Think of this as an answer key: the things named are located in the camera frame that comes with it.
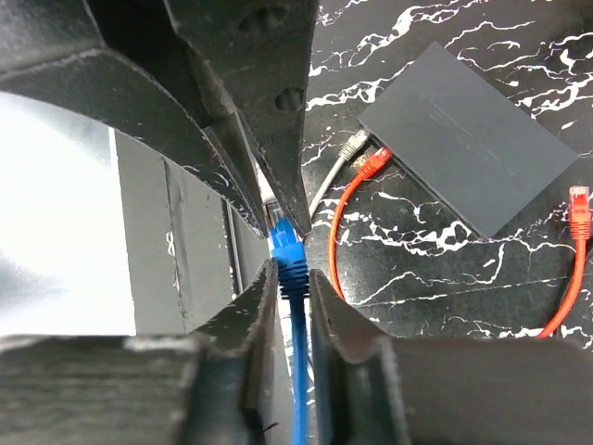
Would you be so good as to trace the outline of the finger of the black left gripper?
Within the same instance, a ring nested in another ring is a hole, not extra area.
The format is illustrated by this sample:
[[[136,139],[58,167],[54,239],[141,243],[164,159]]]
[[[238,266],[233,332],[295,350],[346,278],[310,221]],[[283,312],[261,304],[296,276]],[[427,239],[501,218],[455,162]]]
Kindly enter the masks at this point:
[[[188,170],[267,232],[234,119],[204,107],[161,1],[5,1],[1,89],[110,126]]]
[[[284,214],[311,221],[300,161],[315,1],[168,1],[172,28],[197,57],[215,104],[241,121]]]

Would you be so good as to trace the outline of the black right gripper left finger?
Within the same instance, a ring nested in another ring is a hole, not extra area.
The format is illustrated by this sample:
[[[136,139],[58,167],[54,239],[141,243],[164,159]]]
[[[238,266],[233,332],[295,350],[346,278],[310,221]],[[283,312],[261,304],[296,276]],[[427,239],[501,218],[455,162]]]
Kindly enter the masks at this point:
[[[185,335],[1,340],[5,444],[262,444],[278,266]]]

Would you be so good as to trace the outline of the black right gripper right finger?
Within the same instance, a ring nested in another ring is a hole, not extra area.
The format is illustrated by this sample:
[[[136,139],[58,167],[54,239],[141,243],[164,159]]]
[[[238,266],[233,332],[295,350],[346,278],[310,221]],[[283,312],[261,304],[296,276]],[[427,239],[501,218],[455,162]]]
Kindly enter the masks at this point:
[[[322,444],[588,444],[592,356],[556,339],[389,336],[309,276]]]

